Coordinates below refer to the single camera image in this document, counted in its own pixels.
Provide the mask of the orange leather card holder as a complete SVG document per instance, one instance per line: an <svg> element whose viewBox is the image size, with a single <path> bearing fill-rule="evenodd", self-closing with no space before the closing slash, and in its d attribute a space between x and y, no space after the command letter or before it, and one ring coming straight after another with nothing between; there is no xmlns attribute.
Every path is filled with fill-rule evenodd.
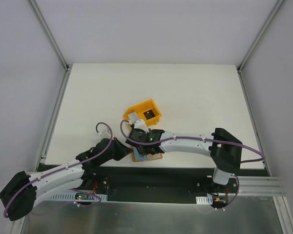
<svg viewBox="0 0 293 234"><path fill-rule="evenodd" d="M152 160L159 160L162 159L162 154L155 154L155 155L141 155L137 148L133 147L133 152L131 154L133 162L143 162L143 161L152 161Z"/></svg>

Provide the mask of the yellow plastic bin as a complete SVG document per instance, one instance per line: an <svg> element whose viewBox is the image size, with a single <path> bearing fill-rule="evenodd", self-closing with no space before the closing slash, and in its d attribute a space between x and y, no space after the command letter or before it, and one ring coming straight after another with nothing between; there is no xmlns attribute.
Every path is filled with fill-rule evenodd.
<svg viewBox="0 0 293 234"><path fill-rule="evenodd" d="M153 99L129 107L123 115L125 120L143 119L147 126L158 124L161 116Z"/></svg>

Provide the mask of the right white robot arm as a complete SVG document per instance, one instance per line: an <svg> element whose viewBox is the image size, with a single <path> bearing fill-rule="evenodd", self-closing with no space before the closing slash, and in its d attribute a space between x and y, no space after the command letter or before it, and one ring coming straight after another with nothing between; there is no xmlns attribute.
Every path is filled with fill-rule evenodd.
<svg viewBox="0 0 293 234"><path fill-rule="evenodd" d="M179 134L170 131L132 129L126 143L136 148L141 155L172 152L193 153L210 157L215 168L210 187L215 192L226 189L231 175L240 170L242 144L223 128L207 134Z"/></svg>

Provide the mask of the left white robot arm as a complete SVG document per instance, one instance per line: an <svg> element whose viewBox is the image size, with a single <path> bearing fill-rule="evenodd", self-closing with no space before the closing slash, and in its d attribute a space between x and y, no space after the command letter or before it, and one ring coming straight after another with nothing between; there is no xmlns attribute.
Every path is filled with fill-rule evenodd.
<svg viewBox="0 0 293 234"><path fill-rule="evenodd" d="M3 216L16 221L55 194L78 187L90 189L94 180L92 175L98 167L110 160L119 161L131 152L132 149L117 138L104 138L63 165L43 172L18 172L0 192Z"/></svg>

